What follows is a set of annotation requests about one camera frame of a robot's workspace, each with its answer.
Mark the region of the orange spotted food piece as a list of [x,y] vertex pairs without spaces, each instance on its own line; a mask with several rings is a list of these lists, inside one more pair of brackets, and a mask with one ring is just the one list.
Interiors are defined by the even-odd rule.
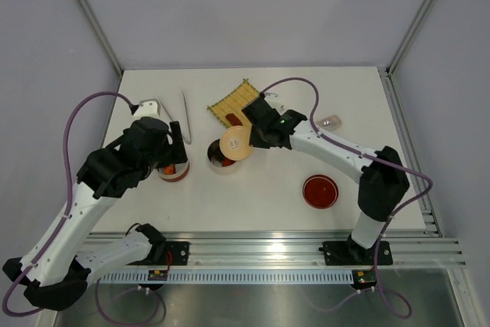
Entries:
[[176,173],[175,165],[169,165],[163,168],[164,175],[174,175]]

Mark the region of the cream round lid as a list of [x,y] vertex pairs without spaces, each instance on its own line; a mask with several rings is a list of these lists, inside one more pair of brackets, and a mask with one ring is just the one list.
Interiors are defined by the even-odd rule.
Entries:
[[232,126],[220,138],[220,150],[230,160],[243,161],[253,153],[250,146],[250,129],[245,126]]

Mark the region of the dark red meat slice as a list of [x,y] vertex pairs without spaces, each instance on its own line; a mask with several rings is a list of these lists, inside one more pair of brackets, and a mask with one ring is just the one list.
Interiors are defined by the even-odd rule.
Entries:
[[231,126],[242,126],[243,125],[242,122],[240,121],[240,119],[237,116],[235,116],[233,113],[228,113],[225,116],[225,118]]

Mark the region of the black sea cucumber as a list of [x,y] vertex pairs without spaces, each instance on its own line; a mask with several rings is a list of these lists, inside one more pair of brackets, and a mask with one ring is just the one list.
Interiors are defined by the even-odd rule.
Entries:
[[218,165],[223,164],[224,156],[219,149],[212,149],[208,153],[209,159],[211,162],[216,162]]

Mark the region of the red sausage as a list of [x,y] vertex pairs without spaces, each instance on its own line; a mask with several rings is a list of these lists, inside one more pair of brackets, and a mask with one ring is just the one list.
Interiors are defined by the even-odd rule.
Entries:
[[225,158],[222,162],[223,167],[231,166],[234,164],[234,160],[231,160],[229,158]]

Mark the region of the red round lid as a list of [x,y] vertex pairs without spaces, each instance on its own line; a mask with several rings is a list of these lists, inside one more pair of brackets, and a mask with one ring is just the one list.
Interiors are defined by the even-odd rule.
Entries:
[[326,175],[313,175],[302,186],[305,202],[315,209],[327,209],[338,200],[339,189],[335,181]]

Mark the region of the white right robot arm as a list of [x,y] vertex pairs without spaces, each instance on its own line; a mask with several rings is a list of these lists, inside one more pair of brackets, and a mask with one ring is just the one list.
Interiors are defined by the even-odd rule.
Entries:
[[389,146],[366,149],[320,128],[305,115],[287,110],[279,114],[260,95],[242,113],[251,123],[254,148],[285,148],[319,159],[358,184],[360,214],[348,239],[336,249],[323,247],[326,257],[341,265],[361,265],[374,260],[375,244],[410,183],[400,170],[397,151]]

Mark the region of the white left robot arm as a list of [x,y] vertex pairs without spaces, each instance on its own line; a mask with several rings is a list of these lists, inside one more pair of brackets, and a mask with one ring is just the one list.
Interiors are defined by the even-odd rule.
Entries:
[[112,270],[167,260],[165,236],[150,224],[95,253],[78,251],[126,191],[154,170],[187,160],[179,122],[149,116],[133,121],[120,137],[87,156],[57,219],[29,253],[6,260],[3,272],[14,286],[25,287],[24,297],[36,310],[63,311]]

